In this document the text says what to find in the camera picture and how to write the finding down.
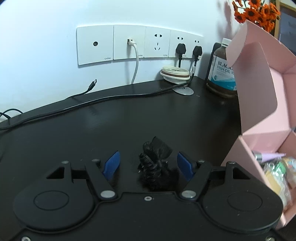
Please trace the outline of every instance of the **black desk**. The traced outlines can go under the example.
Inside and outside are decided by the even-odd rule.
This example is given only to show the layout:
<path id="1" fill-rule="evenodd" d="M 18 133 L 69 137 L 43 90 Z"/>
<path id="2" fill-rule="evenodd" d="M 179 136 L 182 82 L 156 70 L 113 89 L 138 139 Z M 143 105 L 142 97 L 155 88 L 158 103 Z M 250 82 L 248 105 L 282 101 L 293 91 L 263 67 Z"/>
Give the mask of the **black desk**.
<path id="1" fill-rule="evenodd" d="M 167 86 L 165 81 L 151 81 L 93 92 L 26 112 L 11 122 L 98 97 L 147 93 Z M 193 159 L 220 165 L 241 133 L 238 101 L 208 92 L 198 78 L 191 88 L 192 96 L 170 91 L 149 98 L 112 100 L 0 133 L 0 238 L 6 241 L 20 230 L 12 211 L 17 193 L 63 160 L 106 161 L 120 151 L 118 193 L 146 192 L 137 181 L 138 155 L 142 144 L 154 136 L 173 148 L 172 167 L 181 150 Z"/>

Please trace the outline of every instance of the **black cable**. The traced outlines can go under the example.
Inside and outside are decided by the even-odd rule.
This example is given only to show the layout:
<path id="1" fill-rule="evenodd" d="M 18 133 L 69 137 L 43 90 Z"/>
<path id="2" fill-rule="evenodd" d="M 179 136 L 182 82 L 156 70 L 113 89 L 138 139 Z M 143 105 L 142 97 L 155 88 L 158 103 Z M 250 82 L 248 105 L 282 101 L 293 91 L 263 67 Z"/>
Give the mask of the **black cable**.
<path id="1" fill-rule="evenodd" d="M 179 43 L 178 46 L 177 46 L 177 48 L 176 48 L 176 53 L 178 54 L 178 57 L 179 57 L 179 68 L 181 68 L 182 56 L 183 56 L 183 54 L 186 53 L 186 46 L 185 46 L 185 44 Z"/>
<path id="2" fill-rule="evenodd" d="M 194 67 L 196 67 L 196 63 L 197 63 L 197 60 L 195 60 L 194 61 Z M 188 85 L 190 85 L 191 84 L 191 82 L 192 82 L 192 80 L 193 80 L 193 77 L 194 77 L 194 73 L 192 73 L 192 75 L 191 75 L 191 77 L 190 77 L 190 79 L 189 79 L 189 81 L 188 81 Z"/>
<path id="3" fill-rule="evenodd" d="M 12 110 L 18 111 L 19 113 L 22 114 L 22 112 L 20 110 L 12 108 L 12 109 L 5 110 L 4 112 L 0 112 L 0 117 L 5 116 L 7 119 L 11 118 L 9 115 L 5 115 L 5 113 L 9 112 L 9 111 L 12 111 Z"/>
<path id="4" fill-rule="evenodd" d="M 76 96 L 80 96 L 80 95 L 84 95 L 86 94 L 87 92 L 91 91 L 94 86 L 96 85 L 96 79 L 90 84 L 89 88 L 87 89 L 87 91 L 84 91 L 83 93 L 80 93 L 80 94 L 77 94 L 77 95 L 72 95 L 72 96 L 69 96 L 67 99 L 69 98 L 73 98 L 73 97 L 76 97 Z"/>
<path id="5" fill-rule="evenodd" d="M 184 86 L 184 85 L 187 85 L 187 84 L 188 83 L 174 85 L 174 86 L 164 88 L 164 89 L 161 89 L 161 90 L 157 90 L 157 91 L 154 91 L 154 92 L 151 92 L 151 93 L 114 95 L 114 96 L 106 96 L 106 97 L 101 97 L 101 98 L 94 99 L 94 100 L 89 100 L 89 101 L 79 103 L 79 104 L 76 104 L 76 105 L 73 105 L 73 106 L 70 106 L 70 107 L 67 107 L 67 108 L 64 108 L 64 109 L 50 111 L 50 112 L 47 112 L 47 113 L 44 113 L 44 114 L 39 114 L 39 115 L 35 115 L 35 116 L 25 118 L 25 119 L 23 119 L 21 121 L 18 121 L 17 123 L 14 123 L 14 124 L 11 124 L 11 125 L 8 125 L 8 126 L 5 126 L 5 127 L 0 127 L 0 131 L 5 131 L 5 130 L 9 130 L 9 129 L 18 127 L 18 126 L 20 126 L 20 125 L 22 125 L 24 123 L 29 122 L 29 121 L 37 121 L 37 120 L 40 120 L 40 119 L 44 119 L 44 118 L 48 118 L 48 117 L 52 117 L 52 116 L 57 116 L 57 115 L 67 113 L 67 112 L 70 112 L 70 111 L 73 111 L 73 110 L 76 110 L 76 109 L 79 109 L 79 108 L 82 108 L 82 107 L 85 107 L 85 106 L 89 106 L 91 104 L 95 104 L 95 103 L 99 103 L 99 102 L 103 102 L 103 101 L 108 101 L 108 100 L 114 100 L 114 99 L 150 97 L 150 96 L 158 95 L 158 94 L 167 92 L 169 90 L 172 90 L 173 88 L 181 87 L 181 86 Z"/>
<path id="6" fill-rule="evenodd" d="M 0 117 L 1 117 L 1 116 L 4 116 L 4 117 L 6 117 L 7 119 L 10 119 L 10 118 L 11 118 L 9 115 L 7 115 L 7 114 L 5 114 L 5 113 L 2 113 L 2 112 L 0 112 Z"/>

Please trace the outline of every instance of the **box flap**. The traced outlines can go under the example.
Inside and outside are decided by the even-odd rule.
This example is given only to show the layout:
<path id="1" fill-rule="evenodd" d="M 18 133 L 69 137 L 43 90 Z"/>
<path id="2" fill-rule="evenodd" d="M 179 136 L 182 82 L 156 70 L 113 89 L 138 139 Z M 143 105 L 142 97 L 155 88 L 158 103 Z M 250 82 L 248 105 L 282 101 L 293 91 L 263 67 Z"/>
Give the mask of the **box flap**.
<path id="1" fill-rule="evenodd" d="M 286 89 L 286 98 L 288 102 L 289 109 L 289 119 L 290 126 L 296 126 L 296 65 L 288 69 L 283 75 L 285 89 Z"/>
<path id="2" fill-rule="evenodd" d="M 226 56 L 237 84 L 242 133 L 253 126 L 249 134 L 289 129 L 282 74 L 296 70 L 296 57 L 250 21 L 226 48 Z"/>

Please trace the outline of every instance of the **black hair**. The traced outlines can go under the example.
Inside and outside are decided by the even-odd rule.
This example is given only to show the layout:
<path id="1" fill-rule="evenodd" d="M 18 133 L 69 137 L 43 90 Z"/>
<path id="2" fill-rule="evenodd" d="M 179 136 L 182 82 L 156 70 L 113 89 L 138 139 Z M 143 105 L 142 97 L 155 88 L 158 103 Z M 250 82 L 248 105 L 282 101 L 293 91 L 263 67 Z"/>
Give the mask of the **black hair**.
<path id="1" fill-rule="evenodd" d="M 178 184 L 179 172 L 170 170 L 166 159 L 172 149 L 163 141 L 154 137 L 151 142 L 143 144 L 140 159 L 140 182 L 151 191 L 174 191 Z"/>

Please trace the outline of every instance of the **bottle label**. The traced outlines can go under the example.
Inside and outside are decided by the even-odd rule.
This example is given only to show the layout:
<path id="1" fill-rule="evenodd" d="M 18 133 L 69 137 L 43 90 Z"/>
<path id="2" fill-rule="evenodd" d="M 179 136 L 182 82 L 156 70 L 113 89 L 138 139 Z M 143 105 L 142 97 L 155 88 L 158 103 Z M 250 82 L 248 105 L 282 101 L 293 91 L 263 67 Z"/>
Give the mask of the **bottle label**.
<path id="1" fill-rule="evenodd" d="M 228 90 L 236 90 L 233 70 L 227 64 L 227 60 L 214 56 L 209 80 L 214 84 Z"/>

